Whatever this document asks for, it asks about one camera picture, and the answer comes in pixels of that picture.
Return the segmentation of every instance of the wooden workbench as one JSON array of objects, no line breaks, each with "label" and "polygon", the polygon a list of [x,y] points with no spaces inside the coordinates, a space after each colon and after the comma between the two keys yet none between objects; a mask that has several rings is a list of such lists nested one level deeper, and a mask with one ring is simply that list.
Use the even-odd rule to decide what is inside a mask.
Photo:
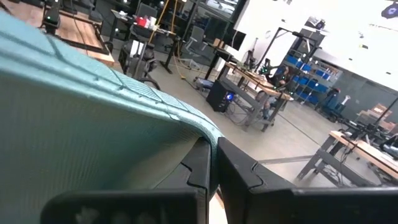
[{"label": "wooden workbench", "polygon": [[329,138],[322,144],[321,148],[318,149],[307,165],[305,165],[305,167],[300,171],[297,179],[301,180],[310,172],[311,169],[315,169],[315,173],[320,172],[327,179],[337,185],[338,182],[332,179],[329,173],[324,171],[325,166],[330,165],[358,187],[374,185],[374,183],[364,179],[335,157],[336,153],[341,148],[353,149],[353,152],[355,152],[357,155],[365,158],[377,168],[390,175],[392,178],[398,179],[397,161],[393,160],[393,158],[385,155],[383,152],[377,150],[375,147],[372,147],[362,140],[347,141],[345,138],[343,138],[343,136],[344,134],[339,131],[331,131],[329,133]]},{"label": "wooden workbench", "polygon": [[[333,136],[335,139],[337,139],[345,146],[348,146],[349,148],[354,147],[352,143],[342,138],[344,134],[339,131],[331,131],[329,135]],[[376,149],[375,147],[369,145],[368,143],[362,140],[356,141],[355,143],[357,144],[357,146],[353,150],[355,153],[364,157],[369,162],[373,163],[378,168],[382,169],[384,172],[388,173],[392,177],[398,179],[397,161],[393,160],[393,158],[385,155],[380,150]]]},{"label": "wooden workbench", "polygon": [[[267,82],[267,80],[262,79],[259,75],[252,73],[252,72],[248,72],[248,71],[244,72],[244,71],[240,70],[239,68],[236,68],[235,65],[231,65],[229,62],[226,62],[225,66],[235,69],[236,73],[240,74],[242,77],[247,79],[249,82],[256,84],[258,88],[260,88],[262,91],[266,92],[268,95],[280,96],[280,92],[271,89],[274,86],[271,83]],[[289,94],[286,94],[286,93],[283,93],[282,99],[289,100],[289,101],[294,100]]]},{"label": "wooden workbench", "polygon": [[[0,1],[10,10],[11,14],[16,18],[23,20],[29,25],[34,27],[41,26],[43,18],[43,9],[31,6],[24,2],[14,3],[8,0],[0,0]],[[88,15],[82,14],[80,12],[78,12],[78,14],[75,15],[75,17],[87,20],[87,22],[98,24],[97,22],[90,21],[88,19]],[[61,19],[61,24],[56,31],[57,35],[59,35],[64,39],[80,42],[82,44],[85,43],[88,45],[92,45],[94,47],[102,47],[101,42],[95,36],[95,30],[91,24],[79,20],[73,21],[73,18],[63,15],[60,15],[60,19]],[[80,48],[76,49],[77,51],[83,54],[87,54],[88,56],[97,59],[98,61],[104,63],[109,67],[112,67],[114,65],[114,60],[110,53],[105,55],[85,49],[80,49]]]}]

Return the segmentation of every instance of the office chair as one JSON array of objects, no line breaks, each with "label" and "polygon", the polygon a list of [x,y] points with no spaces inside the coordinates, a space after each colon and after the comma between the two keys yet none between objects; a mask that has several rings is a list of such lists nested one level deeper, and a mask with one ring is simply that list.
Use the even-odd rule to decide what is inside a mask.
[{"label": "office chair", "polygon": [[[146,5],[143,3],[140,3],[139,7],[138,7],[138,11],[137,11],[137,16],[139,17],[156,17],[157,16],[157,10]],[[123,44],[122,50],[120,51],[119,54],[119,62],[122,66],[123,69],[123,73],[127,73],[127,71],[131,68],[134,67],[134,71],[135,71],[135,64],[137,64],[138,60],[133,59],[130,57],[130,51],[131,51],[131,47],[132,47],[132,43],[134,40],[137,40],[140,43],[144,43],[147,42],[146,48],[149,48],[149,50],[152,50],[154,48],[153,44],[149,44],[148,41],[150,39],[150,35],[152,34],[152,30],[150,29],[146,29],[143,27],[139,27],[139,26],[135,26],[132,25],[130,27],[130,34],[128,37],[128,41],[126,41]],[[148,71],[147,68],[147,63],[149,63],[149,67],[150,68],[154,68],[155,67],[155,60],[151,60],[150,62],[146,60],[145,63],[143,63],[143,65],[140,65],[140,68],[138,69],[139,71],[146,71],[146,74],[148,74],[150,71],[152,71],[152,69],[150,71]]]},{"label": "office chair", "polygon": [[[207,43],[203,42],[204,35],[205,31],[202,28],[193,26],[189,41],[185,44],[182,52],[189,54],[192,57],[201,56],[197,52],[203,51],[207,46]],[[194,61],[192,58],[180,58],[180,62],[188,62],[189,69],[192,69],[192,66],[194,66],[195,68],[197,68],[197,70],[200,70],[199,64],[197,64],[196,61]]]},{"label": "office chair", "polygon": [[[140,3],[136,16],[139,16],[139,17],[147,16],[147,17],[157,18],[157,10],[154,9],[153,7],[150,7],[146,4],[144,4],[144,3]],[[134,36],[139,36],[140,39],[149,41],[152,31],[149,29],[143,28],[143,27],[132,25],[130,27],[130,33]]]}]

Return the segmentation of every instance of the concrete floor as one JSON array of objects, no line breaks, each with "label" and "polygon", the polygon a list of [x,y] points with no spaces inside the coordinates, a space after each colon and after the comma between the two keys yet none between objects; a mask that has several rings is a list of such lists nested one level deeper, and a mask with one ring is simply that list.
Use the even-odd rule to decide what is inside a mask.
[{"label": "concrete floor", "polygon": [[[113,56],[117,60],[119,55],[119,44],[115,44]],[[155,54],[157,60],[165,61],[167,55]],[[151,77],[160,85],[162,91],[177,97],[188,104],[199,109],[207,115],[222,131],[222,133],[236,146],[249,156],[261,162],[264,166],[276,174],[302,187],[334,187],[322,175],[307,175],[302,181],[297,182],[295,177],[308,162],[304,159],[298,162],[268,164],[270,159],[281,159],[287,157],[312,156],[320,145],[328,137],[331,130],[341,128],[340,124],[329,122],[316,111],[308,106],[300,105],[293,101],[289,102],[284,111],[280,112],[275,119],[275,125],[261,132],[261,125],[252,125],[247,131],[243,127],[234,124],[227,116],[216,113],[205,101],[205,97],[199,91],[192,88],[190,83],[195,77],[204,77],[207,67],[203,66],[201,71],[193,71],[176,67],[174,59],[169,68],[173,74],[169,74],[159,65]],[[232,117],[235,122],[244,119],[244,115]],[[356,155],[350,155],[346,164],[367,179],[378,182],[377,177],[366,167],[366,161],[355,161]]]}]

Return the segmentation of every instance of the teal fabric cover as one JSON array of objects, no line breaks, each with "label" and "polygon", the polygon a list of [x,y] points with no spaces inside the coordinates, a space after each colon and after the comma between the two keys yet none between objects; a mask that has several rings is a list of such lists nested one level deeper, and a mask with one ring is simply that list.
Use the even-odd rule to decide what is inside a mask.
[{"label": "teal fabric cover", "polygon": [[194,107],[0,11],[0,220],[69,190],[155,187],[216,125]]}]

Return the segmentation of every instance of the computer tower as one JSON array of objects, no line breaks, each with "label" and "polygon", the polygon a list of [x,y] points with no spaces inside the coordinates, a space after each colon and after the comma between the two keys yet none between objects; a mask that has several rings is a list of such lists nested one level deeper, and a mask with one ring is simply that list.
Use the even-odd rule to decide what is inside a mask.
[{"label": "computer tower", "polygon": [[219,80],[216,80],[211,87],[209,95],[206,98],[206,101],[210,104],[215,112],[224,113],[231,103],[235,95],[227,85],[222,83]]}]

